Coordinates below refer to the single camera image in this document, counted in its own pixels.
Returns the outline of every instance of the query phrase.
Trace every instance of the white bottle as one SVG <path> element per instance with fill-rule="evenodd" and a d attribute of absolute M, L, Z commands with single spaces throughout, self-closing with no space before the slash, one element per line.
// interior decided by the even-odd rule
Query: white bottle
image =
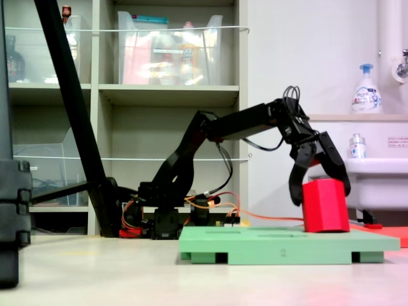
<path fill-rule="evenodd" d="M 377 86 L 374 85 L 370 76 L 370 69 L 374 66 L 364 64 L 360 66 L 363 70 L 363 80 L 361 80 L 354 95 L 351 108 L 354 114 L 357 113 L 382 113 L 383 103 Z"/>
<path fill-rule="evenodd" d="M 359 133 L 353 134 L 350 138 L 350 157 L 351 158 L 366 158 L 365 138 Z"/>

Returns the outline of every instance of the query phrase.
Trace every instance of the black stand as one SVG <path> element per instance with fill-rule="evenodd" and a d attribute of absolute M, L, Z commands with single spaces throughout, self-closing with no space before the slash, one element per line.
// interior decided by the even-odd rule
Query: black stand
<path fill-rule="evenodd" d="M 12 156 L 4 11 L 3 0 L 0 0 L 0 287 L 14 287 L 18 284 L 18 250 L 30 243 L 30 203 L 86 190 L 91 198 L 101 234 L 104 237 L 118 237 L 122 214 L 120 201 L 130 200 L 131 194 L 135 193 L 130 189 L 117 187 L 115 180 L 105 175 L 57 1 L 34 2 L 87 182 L 31 198 L 29 164 L 14 161 Z"/>

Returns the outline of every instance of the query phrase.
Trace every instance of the green platform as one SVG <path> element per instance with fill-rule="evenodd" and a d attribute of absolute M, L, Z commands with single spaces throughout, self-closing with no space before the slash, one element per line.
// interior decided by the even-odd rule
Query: green platform
<path fill-rule="evenodd" d="M 332 265 L 382 263 L 384 251 L 400 249 L 397 238 L 353 230 L 305 233 L 294 228 L 185 227 L 181 259 L 230 265 Z"/>

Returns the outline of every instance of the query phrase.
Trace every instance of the plastic storage bin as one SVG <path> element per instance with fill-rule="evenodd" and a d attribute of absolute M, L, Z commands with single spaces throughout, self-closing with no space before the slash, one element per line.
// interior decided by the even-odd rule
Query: plastic storage bin
<path fill-rule="evenodd" d="M 91 32 L 84 18 L 71 16 L 66 35 L 81 83 L 91 81 Z M 43 31 L 6 29 L 10 82 L 58 84 Z"/>
<path fill-rule="evenodd" d="M 13 145 L 13 155 L 15 159 L 23 159 L 30 163 L 34 195 L 85 181 L 84 169 L 71 129 L 62 143 Z M 70 157 L 73 159 L 35 157 Z M 49 201 L 44 205 L 84 206 L 87 205 L 87 200 L 88 195 L 85 191 Z"/>
<path fill-rule="evenodd" d="M 137 31 L 132 16 L 118 12 L 119 83 L 220 85 L 221 30 Z M 221 26 L 213 16 L 210 27 Z"/>

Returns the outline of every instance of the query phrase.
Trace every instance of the shelf board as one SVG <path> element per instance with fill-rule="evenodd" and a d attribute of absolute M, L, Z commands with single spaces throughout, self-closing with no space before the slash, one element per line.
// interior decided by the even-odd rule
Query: shelf board
<path fill-rule="evenodd" d="M 144 207 L 143 212 L 145 214 L 153 214 L 155 207 Z M 190 208 L 189 207 L 177 207 L 178 212 L 181 214 L 189 214 L 190 213 Z M 230 212 L 232 207 L 215 207 L 210 209 L 211 214 L 227 214 Z"/>
<path fill-rule="evenodd" d="M 162 86 L 101 84 L 99 91 L 113 105 L 120 106 L 233 106 L 239 86 Z"/>
<path fill-rule="evenodd" d="M 233 6 L 234 0 L 113 0 L 117 5 Z"/>
<path fill-rule="evenodd" d="M 91 103 L 91 85 L 81 84 L 86 104 Z M 9 83 L 11 105 L 63 105 L 59 84 Z"/>
<path fill-rule="evenodd" d="M 309 115 L 310 121 L 408 121 L 408 114 L 367 113 L 361 115 Z"/>
<path fill-rule="evenodd" d="M 30 206 L 30 212 L 88 212 L 88 206 Z"/>

